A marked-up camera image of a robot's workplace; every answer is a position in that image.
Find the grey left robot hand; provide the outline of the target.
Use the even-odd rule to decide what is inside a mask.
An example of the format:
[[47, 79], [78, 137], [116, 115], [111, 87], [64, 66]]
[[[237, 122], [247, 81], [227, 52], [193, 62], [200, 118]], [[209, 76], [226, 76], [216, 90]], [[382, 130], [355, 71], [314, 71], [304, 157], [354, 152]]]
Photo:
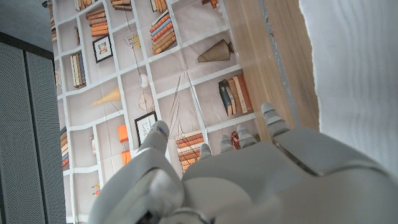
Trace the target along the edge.
[[290, 128], [261, 107], [270, 141], [238, 126], [177, 175], [165, 157], [169, 128], [156, 121], [136, 156], [95, 200], [90, 223], [396, 223], [397, 178], [342, 142]]

